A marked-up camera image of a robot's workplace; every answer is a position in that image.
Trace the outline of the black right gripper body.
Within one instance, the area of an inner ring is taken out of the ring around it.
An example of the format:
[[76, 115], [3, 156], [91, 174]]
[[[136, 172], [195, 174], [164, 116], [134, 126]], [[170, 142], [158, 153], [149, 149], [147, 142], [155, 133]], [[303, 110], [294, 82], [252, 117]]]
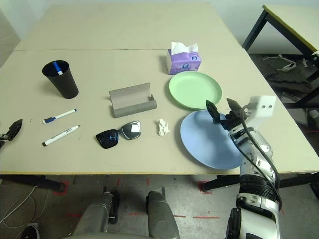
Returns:
[[241, 116], [230, 111], [228, 114], [220, 113], [220, 125], [227, 131], [231, 131], [241, 124]]

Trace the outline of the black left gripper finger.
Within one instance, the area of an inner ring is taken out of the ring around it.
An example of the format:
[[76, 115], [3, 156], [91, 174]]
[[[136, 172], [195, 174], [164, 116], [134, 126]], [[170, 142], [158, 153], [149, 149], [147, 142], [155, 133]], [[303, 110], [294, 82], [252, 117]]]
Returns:
[[6, 133], [8, 141], [12, 141], [17, 136], [17, 134], [21, 130], [22, 124], [23, 124], [23, 119], [20, 119], [11, 125], [11, 127], [9, 128], [9, 131]]

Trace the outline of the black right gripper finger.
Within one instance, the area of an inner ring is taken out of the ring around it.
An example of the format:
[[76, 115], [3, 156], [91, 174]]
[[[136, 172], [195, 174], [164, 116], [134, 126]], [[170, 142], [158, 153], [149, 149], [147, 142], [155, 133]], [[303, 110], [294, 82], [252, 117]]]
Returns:
[[241, 112], [241, 106], [233, 99], [227, 98], [228, 105], [231, 109], [231, 111], [236, 114], [240, 115]]
[[211, 117], [213, 118], [213, 122], [215, 124], [220, 124], [220, 113], [218, 112], [216, 105], [210, 100], [206, 100], [206, 108]]

